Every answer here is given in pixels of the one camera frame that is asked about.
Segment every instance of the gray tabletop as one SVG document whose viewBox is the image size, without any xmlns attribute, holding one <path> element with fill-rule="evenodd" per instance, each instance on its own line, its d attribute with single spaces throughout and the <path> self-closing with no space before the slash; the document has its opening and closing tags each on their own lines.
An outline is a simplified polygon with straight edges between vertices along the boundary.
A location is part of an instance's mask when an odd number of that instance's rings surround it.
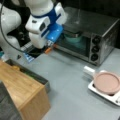
<svg viewBox="0 0 120 120">
<path fill-rule="evenodd" d="M 120 50 L 115 49 L 99 67 L 59 51 L 25 64 L 51 85 L 51 109 L 42 120 L 118 120 L 120 107 L 88 90 L 91 80 L 83 73 L 86 65 L 120 75 Z"/>
</svg>

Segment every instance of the oven window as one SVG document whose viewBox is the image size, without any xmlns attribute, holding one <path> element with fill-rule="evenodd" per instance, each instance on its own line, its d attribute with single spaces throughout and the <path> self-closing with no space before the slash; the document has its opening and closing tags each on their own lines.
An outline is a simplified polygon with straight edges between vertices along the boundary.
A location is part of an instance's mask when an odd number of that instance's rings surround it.
<svg viewBox="0 0 120 120">
<path fill-rule="evenodd" d="M 65 34 L 62 34 L 57 44 L 70 51 L 89 57 L 90 38 L 88 37 L 79 36 L 77 38 L 72 38 Z"/>
</svg>

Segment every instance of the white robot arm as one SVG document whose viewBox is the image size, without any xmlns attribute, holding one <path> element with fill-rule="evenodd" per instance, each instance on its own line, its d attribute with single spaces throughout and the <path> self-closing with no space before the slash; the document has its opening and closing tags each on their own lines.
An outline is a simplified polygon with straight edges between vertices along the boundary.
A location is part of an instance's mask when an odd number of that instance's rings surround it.
<svg viewBox="0 0 120 120">
<path fill-rule="evenodd" d="M 38 49 L 42 49 L 44 46 L 51 47 L 62 33 L 62 24 L 66 20 L 61 4 L 58 3 L 54 7 L 51 0 L 11 1 L 18 6 L 30 8 L 31 15 L 26 24 L 26 29 L 29 31 L 31 43 Z M 5 37 L 0 31 L 0 46 L 9 58 L 16 60 L 16 56 L 23 56 L 23 54 L 10 46 L 11 44 L 15 48 L 21 49 L 18 40 L 9 36 L 8 33 L 21 24 L 21 17 L 16 11 L 3 7 L 1 24 Z"/>
<path fill-rule="evenodd" d="M 26 24 L 32 44 L 39 49 L 53 45 L 63 31 L 62 24 L 66 20 L 60 3 L 54 7 L 51 0 L 12 0 L 17 5 L 30 8 L 31 15 Z"/>
</svg>

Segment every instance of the toaster oven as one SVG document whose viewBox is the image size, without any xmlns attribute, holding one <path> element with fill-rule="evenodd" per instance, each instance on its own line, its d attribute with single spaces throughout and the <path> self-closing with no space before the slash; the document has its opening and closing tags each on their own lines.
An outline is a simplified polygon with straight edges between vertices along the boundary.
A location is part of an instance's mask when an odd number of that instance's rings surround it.
<svg viewBox="0 0 120 120">
<path fill-rule="evenodd" d="M 66 7 L 67 21 L 56 48 L 100 65 L 113 50 L 119 19 Z"/>
</svg>

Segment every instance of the wooden box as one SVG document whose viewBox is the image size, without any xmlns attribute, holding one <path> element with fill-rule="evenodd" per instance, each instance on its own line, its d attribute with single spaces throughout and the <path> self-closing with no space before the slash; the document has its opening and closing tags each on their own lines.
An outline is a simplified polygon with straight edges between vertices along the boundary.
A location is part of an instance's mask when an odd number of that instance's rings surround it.
<svg viewBox="0 0 120 120">
<path fill-rule="evenodd" d="M 44 85 L 2 61 L 0 79 L 23 120 L 40 120 L 48 112 L 50 104 Z"/>
</svg>

